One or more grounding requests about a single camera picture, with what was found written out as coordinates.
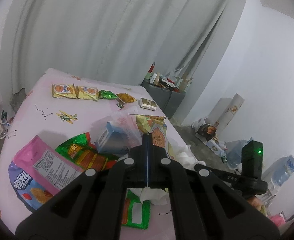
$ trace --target concrete floor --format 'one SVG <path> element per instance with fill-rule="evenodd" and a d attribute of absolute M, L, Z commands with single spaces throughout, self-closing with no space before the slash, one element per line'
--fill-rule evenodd
<path fill-rule="evenodd" d="M 24 89 L 13 96 L 11 106 L 15 112 L 17 112 L 25 97 L 26 94 Z M 205 161 L 207 166 L 211 168 L 231 172 L 227 165 L 223 164 L 221 159 L 195 136 L 195 132 L 191 127 L 175 126 L 175 129 L 178 131 L 185 143 L 191 146 L 191 152 L 198 160 Z M 0 140 L 0 152 L 3 142 L 4 139 Z"/>

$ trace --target curtain fold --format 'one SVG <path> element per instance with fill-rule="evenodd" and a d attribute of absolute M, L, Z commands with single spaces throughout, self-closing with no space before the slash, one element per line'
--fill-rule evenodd
<path fill-rule="evenodd" d="M 153 61 L 163 74 L 188 68 L 227 1 L 28 0 L 12 91 L 29 91 L 50 67 L 128 85 L 140 84 Z M 10 10 L 18 11 L 14 2 Z"/>

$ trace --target green packaging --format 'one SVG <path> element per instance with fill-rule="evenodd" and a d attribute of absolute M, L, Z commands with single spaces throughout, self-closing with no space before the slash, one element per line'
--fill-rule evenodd
<path fill-rule="evenodd" d="M 119 158 L 113 154 L 99 154 L 95 145 L 90 142 L 89 132 L 63 142 L 56 148 L 56 152 L 85 170 L 89 168 L 96 171 L 109 169 Z"/>
<path fill-rule="evenodd" d="M 126 227 L 147 229 L 150 219 L 150 201 L 146 200 L 142 204 L 139 197 L 128 190 L 125 199 L 122 225 Z"/>
<path fill-rule="evenodd" d="M 108 91 L 108 90 L 100 90 L 99 91 L 99 98 L 101 98 L 101 99 L 117 99 L 118 96 L 116 96 L 111 91 Z"/>

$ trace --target pink snack bag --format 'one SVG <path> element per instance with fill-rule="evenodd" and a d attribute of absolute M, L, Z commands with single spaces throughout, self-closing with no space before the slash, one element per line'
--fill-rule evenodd
<path fill-rule="evenodd" d="M 81 167 L 66 160 L 38 135 L 27 143 L 12 161 L 53 195 L 83 172 Z"/>

